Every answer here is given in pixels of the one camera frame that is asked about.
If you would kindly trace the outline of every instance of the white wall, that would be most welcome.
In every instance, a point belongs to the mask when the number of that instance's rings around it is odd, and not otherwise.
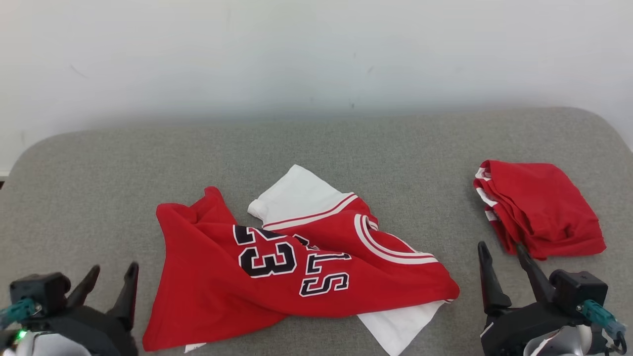
[[[532,105],[633,146],[631,0],[0,0],[0,171],[124,121]]]

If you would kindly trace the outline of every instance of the teal connector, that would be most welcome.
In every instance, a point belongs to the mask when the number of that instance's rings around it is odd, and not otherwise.
[[[6,329],[14,322],[29,318],[35,312],[35,302],[29,298],[22,299],[8,308],[0,310],[0,330]]]
[[[624,332],[627,330],[622,323],[615,319],[613,314],[609,313],[607,309],[593,300],[584,301],[579,311],[591,322],[603,327],[611,339],[616,340],[618,338],[618,332],[624,335]]]

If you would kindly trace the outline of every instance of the red fabric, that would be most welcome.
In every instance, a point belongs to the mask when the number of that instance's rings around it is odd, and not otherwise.
[[[166,258],[143,336],[146,351],[231,338],[287,315],[346,317],[459,295],[431,254],[368,228],[376,220],[360,198],[279,234],[237,226],[214,187],[191,207],[161,204],[156,216]],[[293,270],[253,276],[290,260]]]
[[[538,259],[605,250],[598,217],[558,167],[488,160],[481,168],[473,185],[496,202],[498,220],[489,220],[508,253],[516,254],[515,243]]]

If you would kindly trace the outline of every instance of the robotic arm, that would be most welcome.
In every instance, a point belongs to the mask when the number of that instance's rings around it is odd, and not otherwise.
[[[603,308],[606,283],[586,271],[556,270],[548,279],[525,248],[518,245],[517,256],[530,280],[536,302],[511,308],[512,302],[501,289],[485,242],[479,243],[478,251],[487,315],[486,327],[481,333],[486,356],[626,353],[624,325]],[[606,346],[603,329],[613,339],[613,346]],[[547,350],[543,350],[541,344],[547,345]]]
[[[4,355],[138,355],[130,331],[139,265],[130,264],[116,303],[105,313],[84,305],[99,271],[98,265],[93,266],[68,297],[70,280],[59,272],[12,282],[12,306],[0,312],[0,350],[5,349]],[[13,322],[22,329],[4,330]]]

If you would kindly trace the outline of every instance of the gray couch cushion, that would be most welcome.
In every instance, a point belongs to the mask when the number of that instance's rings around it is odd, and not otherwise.
[[[77,283],[100,264],[87,303],[106,310],[136,260],[141,276],[134,335],[140,347],[165,256],[156,206],[193,203],[213,185],[241,224],[257,226],[248,204],[297,163],[338,190],[361,196],[382,230],[435,254],[460,285],[459,299],[443,306],[403,355],[478,354],[485,322],[478,241],[488,243],[515,306],[534,301],[527,277],[515,257],[502,252],[473,191],[473,175],[486,159],[551,162],[569,175],[600,218],[607,250],[550,258],[541,267],[547,274],[592,272],[610,285],[606,306],[621,321],[633,322],[633,155],[602,118],[572,108],[213,122],[53,137],[19,159],[0,191],[0,286],[57,270]],[[8,293],[0,294],[0,305],[8,302]],[[385,353],[355,317],[290,317],[193,355]]]

